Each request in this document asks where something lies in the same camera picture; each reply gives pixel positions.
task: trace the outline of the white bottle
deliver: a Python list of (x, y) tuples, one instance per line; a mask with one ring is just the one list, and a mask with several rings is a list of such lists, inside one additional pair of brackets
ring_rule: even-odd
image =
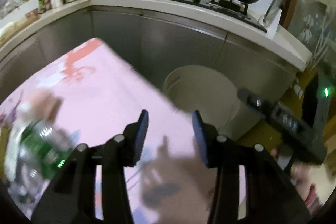
[(37, 117), (30, 103), (23, 103), (18, 106), (17, 117), (9, 135), (4, 161), (4, 172), (10, 182), (13, 182), (16, 177), (17, 158), (22, 133), (26, 127), (36, 119)]

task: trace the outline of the white bucket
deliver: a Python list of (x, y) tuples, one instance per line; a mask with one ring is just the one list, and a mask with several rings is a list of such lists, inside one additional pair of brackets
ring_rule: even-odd
[(223, 74), (202, 66), (184, 66), (172, 71), (163, 83), (163, 93), (186, 112), (199, 110), (204, 122), (221, 128), (237, 114), (237, 89)]

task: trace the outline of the plastic bottle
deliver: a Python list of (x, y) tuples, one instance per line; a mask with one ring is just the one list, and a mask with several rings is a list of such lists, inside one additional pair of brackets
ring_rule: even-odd
[(20, 143), (29, 133), (25, 131), (26, 128), (34, 121), (47, 120), (56, 104), (57, 99), (54, 97), (52, 90), (37, 89), (28, 100), (18, 106), (4, 161), (4, 172), (10, 182), (13, 182), (16, 177)]
[(22, 140), (37, 159), (44, 179), (52, 179), (72, 152), (68, 136), (49, 122), (39, 121), (27, 127)]

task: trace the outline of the green bottle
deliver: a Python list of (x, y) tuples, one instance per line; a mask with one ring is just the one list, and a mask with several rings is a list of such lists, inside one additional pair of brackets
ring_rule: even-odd
[(56, 175), (73, 150), (66, 134), (45, 121), (28, 126), (22, 134), (21, 145), (36, 157), (42, 177), (49, 180)]

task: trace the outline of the hand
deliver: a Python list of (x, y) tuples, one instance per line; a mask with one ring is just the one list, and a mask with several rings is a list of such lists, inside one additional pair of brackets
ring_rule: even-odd
[[(272, 149), (271, 156), (276, 160), (278, 157), (278, 151)], [(291, 177), (297, 180), (295, 189), (298, 194), (305, 201), (308, 198), (311, 182), (309, 179), (309, 166), (302, 162), (295, 162), (291, 168)]]

